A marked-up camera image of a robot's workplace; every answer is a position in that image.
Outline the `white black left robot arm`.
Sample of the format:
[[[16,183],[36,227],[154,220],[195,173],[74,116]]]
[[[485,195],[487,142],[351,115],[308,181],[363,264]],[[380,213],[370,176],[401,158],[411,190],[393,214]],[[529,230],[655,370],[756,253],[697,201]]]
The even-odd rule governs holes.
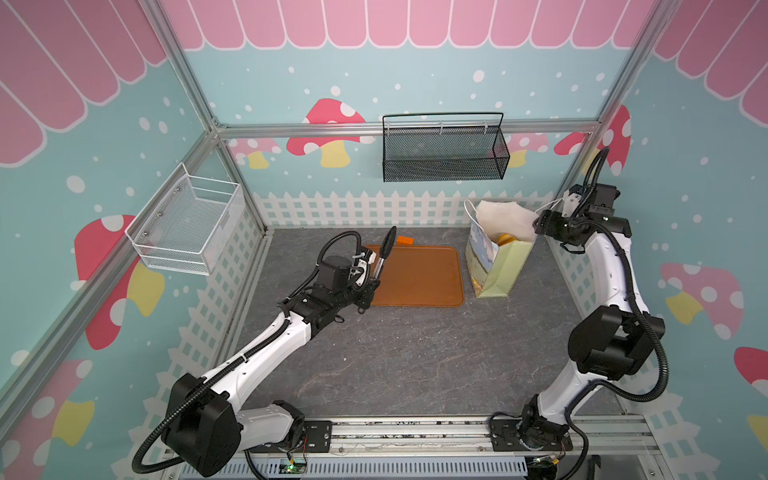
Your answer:
[[[286,401],[258,409],[244,403],[293,352],[342,321],[341,310],[354,306],[363,314],[371,307],[396,238],[391,228],[376,251],[355,230],[326,242],[310,275],[278,302],[261,334],[203,375],[174,383],[165,417],[138,447],[132,471],[148,475],[186,463],[210,477],[241,451],[264,444],[295,449],[304,435],[301,411]]]

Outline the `black mesh wall basket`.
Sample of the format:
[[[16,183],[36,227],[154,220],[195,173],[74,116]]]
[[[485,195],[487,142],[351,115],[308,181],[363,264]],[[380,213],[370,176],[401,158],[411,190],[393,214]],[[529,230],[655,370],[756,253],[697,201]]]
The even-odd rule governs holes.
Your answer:
[[[382,117],[385,182],[501,180],[511,154],[500,112],[402,113]]]

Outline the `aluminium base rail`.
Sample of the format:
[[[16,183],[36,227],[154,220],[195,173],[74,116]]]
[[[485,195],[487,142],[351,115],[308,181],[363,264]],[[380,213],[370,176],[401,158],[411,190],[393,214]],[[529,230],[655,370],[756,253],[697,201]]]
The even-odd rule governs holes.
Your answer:
[[[291,455],[263,447],[236,454],[219,479],[481,479],[560,477],[587,457],[579,479],[670,479],[650,426],[639,415],[586,415],[579,434],[527,449],[498,416],[332,417]]]

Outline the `brown plastic tray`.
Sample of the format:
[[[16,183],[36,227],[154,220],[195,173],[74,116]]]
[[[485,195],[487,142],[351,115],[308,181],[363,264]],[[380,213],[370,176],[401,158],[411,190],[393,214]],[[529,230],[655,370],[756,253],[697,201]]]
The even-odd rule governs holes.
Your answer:
[[[396,245],[380,281],[374,306],[456,308],[464,303],[460,258],[453,247]]]

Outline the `twisted ring fake bread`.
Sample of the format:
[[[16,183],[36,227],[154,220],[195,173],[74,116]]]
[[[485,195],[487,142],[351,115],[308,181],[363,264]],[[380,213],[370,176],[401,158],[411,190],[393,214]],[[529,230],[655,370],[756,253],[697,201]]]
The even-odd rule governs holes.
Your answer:
[[[499,237],[498,237],[498,238],[495,240],[495,243],[496,243],[497,245],[499,245],[499,246],[503,246],[503,245],[506,245],[506,244],[509,244],[509,243],[515,242],[515,241],[517,241],[517,240],[518,240],[518,238],[517,238],[517,237],[515,237],[514,235],[511,235],[511,234],[505,233],[505,234],[501,234],[501,235],[500,235],[500,236],[499,236]]]

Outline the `white paper bag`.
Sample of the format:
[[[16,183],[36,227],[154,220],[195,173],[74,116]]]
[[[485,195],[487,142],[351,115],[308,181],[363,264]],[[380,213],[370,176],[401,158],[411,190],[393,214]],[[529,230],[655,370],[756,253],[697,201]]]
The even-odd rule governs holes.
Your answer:
[[[465,258],[477,298],[506,297],[515,285],[531,253],[537,235],[537,214],[516,202],[464,201],[471,225]],[[501,234],[517,241],[499,246]]]

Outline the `steel tongs with black tips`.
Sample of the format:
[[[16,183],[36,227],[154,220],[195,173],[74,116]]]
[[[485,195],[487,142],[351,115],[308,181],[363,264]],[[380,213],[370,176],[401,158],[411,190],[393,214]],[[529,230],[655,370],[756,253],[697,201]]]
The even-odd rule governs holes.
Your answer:
[[[379,247],[379,251],[376,254],[376,258],[374,259],[374,262],[371,267],[370,271],[370,278],[373,280],[378,280],[381,276],[381,272],[383,270],[384,264],[391,254],[393,247],[397,240],[397,227],[392,226],[390,230],[387,232],[386,236],[384,237],[384,240],[382,241],[382,244]]]

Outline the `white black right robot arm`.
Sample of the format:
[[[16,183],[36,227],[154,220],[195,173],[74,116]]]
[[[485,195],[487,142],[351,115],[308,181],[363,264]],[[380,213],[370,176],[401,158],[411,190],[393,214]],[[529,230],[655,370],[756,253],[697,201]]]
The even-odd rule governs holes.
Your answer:
[[[607,147],[599,150],[583,182],[572,188],[575,207],[547,209],[533,224],[536,233],[558,241],[566,252],[588,257],[601,302],[571,331],[569,361],[556,380],[520,414],[494,412],[487,420],[493,450],[523,453],[535,479],[557,478],[557,465],[573,435],[580,438],[581,449],[564,478],[572,478],[585,463],[589,439],[573,416],[597,390],[649,403],[662,396],[669,382],[661,343],[665,323],[650,313],[637,286],[631,226],[614,210],[620,192],[598,180],[609,153]]]

